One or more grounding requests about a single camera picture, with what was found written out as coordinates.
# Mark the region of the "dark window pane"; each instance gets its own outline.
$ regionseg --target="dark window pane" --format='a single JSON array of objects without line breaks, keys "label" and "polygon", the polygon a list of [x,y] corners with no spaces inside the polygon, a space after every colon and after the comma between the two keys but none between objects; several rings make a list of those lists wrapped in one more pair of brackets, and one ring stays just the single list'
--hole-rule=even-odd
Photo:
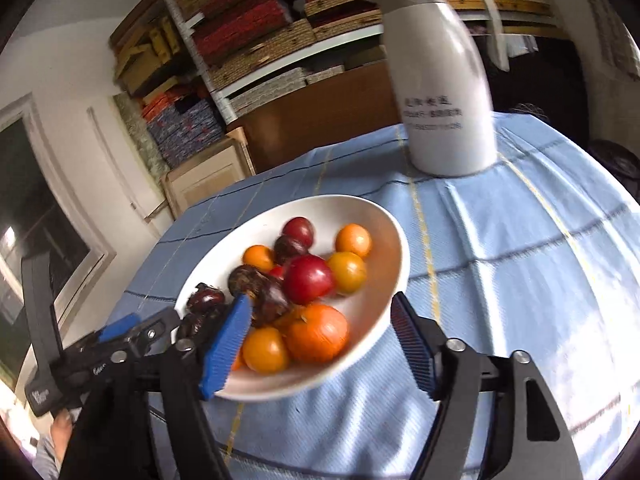
[{"label": "dark window pane", "polygon": [[10,280],[22,282],[20,263],[25,256],[47,251],[57,296],[89,249],[49,189],[24,123],[18,120],[0,132],[0,258],[5,263],[0,274],[0,377],[11,378],[12,388],[30,339]]}]

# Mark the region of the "cabinet door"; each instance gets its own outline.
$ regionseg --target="cabinet door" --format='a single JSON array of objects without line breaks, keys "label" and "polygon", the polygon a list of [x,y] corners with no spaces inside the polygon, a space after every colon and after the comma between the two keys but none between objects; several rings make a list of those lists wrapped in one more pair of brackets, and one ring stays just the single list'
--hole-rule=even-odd
[{"label": "cabinet door", "polygon": [[211,155],[205,150],[168,173],[165,187],[176,217],[189,206],[250,175],[242,150],[236,141],[228,141],[228,146],[217,153]]}]

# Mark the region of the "table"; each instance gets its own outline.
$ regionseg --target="table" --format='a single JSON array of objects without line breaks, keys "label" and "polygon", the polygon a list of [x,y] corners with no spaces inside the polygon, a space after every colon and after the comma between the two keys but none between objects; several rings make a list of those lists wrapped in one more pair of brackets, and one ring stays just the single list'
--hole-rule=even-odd
[{"label": "table", "polygon": [[[498,162],[441,179],[408,161],[401,125],[318,148],[188,209],[153,248],[111,320],[171,305],[201,257],[235,227],[314,194],[360,196],[410,244],[406,294],[479,352],[529,351],[595,480],[640,418],[640,207],[574,143],[531,116],[495,114]],[[175,463],[152,396],[160,467]],[[465,477],[482,457],[482,395]],[[205,403],[236,479],[407,478],[436,404],[415,388],[391,328],[353,367],[288,399]]]}]

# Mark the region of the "bowl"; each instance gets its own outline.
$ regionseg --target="bowl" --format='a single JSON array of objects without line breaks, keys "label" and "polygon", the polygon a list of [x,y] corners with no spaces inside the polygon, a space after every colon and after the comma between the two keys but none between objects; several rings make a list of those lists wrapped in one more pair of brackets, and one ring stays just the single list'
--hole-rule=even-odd
[{"label": "bowl", "polygon": [[290,218],[304,216],[316,229],[310,252],[329,256],[334,239],[348,223],[362,225],[371,234],[372,250],[366,258],[367,281],[355,294],[319,300],[342,312],[349,322],[350,338],[334,361],[323,365],[292,364],[278,374],[264,376],[248,368],[231,372],[223,390],[216,394],[242,402],[274,400],[319,386],[346,370],[369,351],[389,325],[391,298],[405,290],[409,277],[409,245],[398,221],[379,205],[354,196],[321,195],[295,200],[245,222],[213,247],[187,278],[175,309],[185,314],[187,299],[195,286],[204,282],[224,291],[230,299],[226,280],[241,264],[247,247],[273,247]]}]

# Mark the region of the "thermos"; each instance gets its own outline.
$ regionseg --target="thermos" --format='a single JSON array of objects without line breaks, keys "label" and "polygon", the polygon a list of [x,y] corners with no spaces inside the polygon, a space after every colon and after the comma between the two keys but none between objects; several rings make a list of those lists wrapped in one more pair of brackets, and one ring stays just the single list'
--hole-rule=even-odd
[{"label": "thermos", "polygon": [[[463,176],[497,157],[489,84],[478,48],[446,0],[373,0],[382,11],[383,43],[398,109],[416,168]],[[509,61],[493,0],[489,56],[505,72]]]}]

